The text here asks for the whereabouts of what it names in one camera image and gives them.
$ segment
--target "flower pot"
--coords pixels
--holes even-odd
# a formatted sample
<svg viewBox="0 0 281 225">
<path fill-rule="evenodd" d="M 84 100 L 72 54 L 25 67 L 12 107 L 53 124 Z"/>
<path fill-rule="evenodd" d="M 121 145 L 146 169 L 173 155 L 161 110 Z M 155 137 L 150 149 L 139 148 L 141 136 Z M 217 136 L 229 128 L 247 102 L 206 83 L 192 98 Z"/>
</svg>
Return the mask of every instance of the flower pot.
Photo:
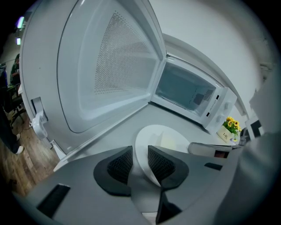
<svg viewBox="0 0 281 225">
<path fill-rule="evenodd" d="M 224 126 L 221 126 L 219 131 L 217 132 L 219 137 L 224 140 L 224 142 L 228 143 L 231 138 L 233 138 L 234 134 L 231 133 L 228 129 L 226 129 Z"/>
</svg>

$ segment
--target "black office chair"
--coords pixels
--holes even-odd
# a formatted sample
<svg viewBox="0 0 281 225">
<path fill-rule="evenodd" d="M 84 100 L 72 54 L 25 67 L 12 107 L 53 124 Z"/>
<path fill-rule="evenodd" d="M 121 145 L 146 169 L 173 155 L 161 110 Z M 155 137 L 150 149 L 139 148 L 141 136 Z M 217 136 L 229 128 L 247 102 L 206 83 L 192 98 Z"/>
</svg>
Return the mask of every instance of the black office chair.
<svg viewBox="0 0 281 225">
<path fill-rule="evenodd" d="M 22 113 L 26 112 L 25 109 L 19 110 L 18 107 L 21 107 L 20 105 L 22 104 L 22 97 L 17 96 L 15 98 L 12 98 L 15 92 L 17 91 L 17 87 L 15 86 L 14 88 L 8 88 L 7 87 L 2 87 L 0 89 L 0 103 L 4 107 L 5 112 L 9 113 L 12 110 L 16 112 L 13 115 L 12 122 L 11 122 L 11 128 L 13 129 L 13 123 L 15 120 L 20 117 L 22 120 L 22 123 L 24 123 L 24 120 L 21 116 Z"/>
</svg>

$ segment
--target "microwave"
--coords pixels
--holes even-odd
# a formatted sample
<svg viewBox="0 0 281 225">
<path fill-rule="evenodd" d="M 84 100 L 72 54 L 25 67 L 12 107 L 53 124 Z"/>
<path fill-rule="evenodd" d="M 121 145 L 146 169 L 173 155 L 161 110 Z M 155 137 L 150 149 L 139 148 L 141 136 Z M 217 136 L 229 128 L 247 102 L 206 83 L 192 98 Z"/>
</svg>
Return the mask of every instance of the microwave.
<svg viewBox="0 0 281 225">
<path fill-rule="evenodd" d="M 20 56 L 33 129 L 68 156 L 150 102 L 215 133 L 236 101 L 229 88 L 167 54 L 148 0 L 40 1 Z"/>
</svg>

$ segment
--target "plate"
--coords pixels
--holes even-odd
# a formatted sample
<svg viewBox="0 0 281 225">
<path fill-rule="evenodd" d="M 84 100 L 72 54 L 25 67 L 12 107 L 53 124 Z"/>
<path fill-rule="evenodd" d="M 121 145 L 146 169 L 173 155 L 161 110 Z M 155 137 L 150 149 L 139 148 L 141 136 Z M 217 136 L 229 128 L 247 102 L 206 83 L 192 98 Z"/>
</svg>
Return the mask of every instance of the plate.
<svg viewBox="0 0 281 225">
<path fill-rule="evenodd" d="M 161 146 L 163 148 L 188 153 L 190 142 L 179 132 L 163 125 L 149 125 L 141 129 L 135 143 L 137 161 L 145 175 L 157 186 L 159 182 L 148 165 L 148 146 Z"/>
</svg>

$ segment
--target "wooden floor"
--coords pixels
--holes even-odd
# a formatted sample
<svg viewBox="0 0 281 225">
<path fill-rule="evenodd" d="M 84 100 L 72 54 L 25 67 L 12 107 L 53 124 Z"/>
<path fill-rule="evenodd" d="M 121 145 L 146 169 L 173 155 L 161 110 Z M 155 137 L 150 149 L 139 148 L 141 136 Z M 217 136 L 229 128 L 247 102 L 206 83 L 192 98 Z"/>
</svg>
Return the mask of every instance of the wooden floor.
<svg viewBox="0 0 281 225">
<path fill-rule="evenodd" d="M 15 155 L 0 139 L 0 172 L 11 190 L 25 196 L 38 182 L 53 173 L 59 158 L 53 149 L 41 143 L 33 128 L 28 129 L 27 113 L 22 117 L 25 123 L 22 124 L 22 120 L 17 118 L 13 133 L 18 134 L 22 130 L 19 142 L 25 149 L 20 155 Z"/>
</svg>

